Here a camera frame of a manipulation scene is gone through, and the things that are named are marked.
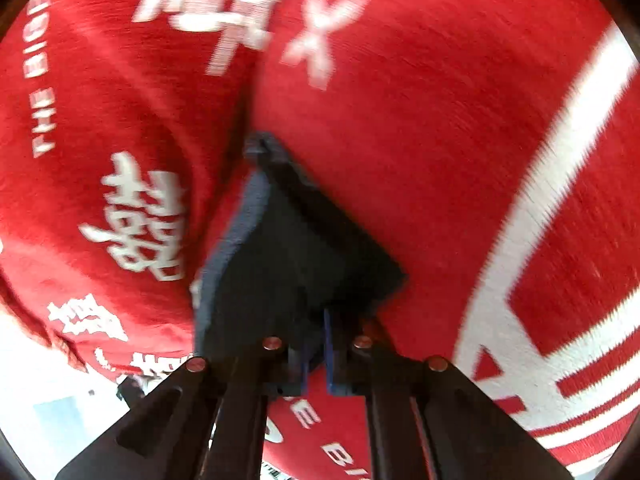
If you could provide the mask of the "black pants with patterned waistband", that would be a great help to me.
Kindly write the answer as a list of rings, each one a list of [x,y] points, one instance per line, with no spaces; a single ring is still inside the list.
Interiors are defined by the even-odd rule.
[[[202,273],[195,353],[222,361],[279,337],[314,370],[326,311],[367,318],[405,274],[274,136],[253,134],[245,156],[239,206]]]

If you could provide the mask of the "red blanket with white characters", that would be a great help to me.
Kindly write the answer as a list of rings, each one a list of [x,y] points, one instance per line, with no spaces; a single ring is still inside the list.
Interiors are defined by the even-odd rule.
[[[255,133],[401,267],[363,318],[450,359],[576,477],[639,411],[639,62],[599,0],[22,0],[1,41],[1,321],[168,376]],[[369,477],[361,402],[270,408],[265,458]]]

